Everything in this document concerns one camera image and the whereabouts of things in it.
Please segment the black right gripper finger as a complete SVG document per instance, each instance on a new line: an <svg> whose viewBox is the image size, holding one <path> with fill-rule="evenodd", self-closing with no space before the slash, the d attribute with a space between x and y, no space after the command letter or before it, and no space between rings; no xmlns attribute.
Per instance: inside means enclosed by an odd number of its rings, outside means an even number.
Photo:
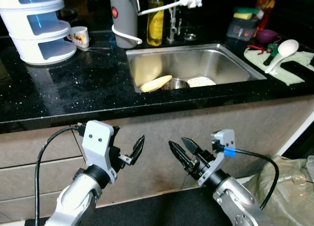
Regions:
<svg viewBox="0 0 314 226"><path fill-rule="evenodd" d="M181 139L183 141L184 146L194 156L198 156L198 154L200 152L202 152L202 149L200 148L200 146L194 140L192 140L190 138L185 138L185 137L182 137Z"/></svg>
<svg viewBox="0 0 314 226"><path fill-rule="evenodd" d="M184 170L191 177L196 177L197 176L197 172L195 170L196 163L186 155L186 153L184 152L180 145L178 145L174 141L168 141L168 144L170 146L171 152L173 153L175 158L182 164Z"/></svg>

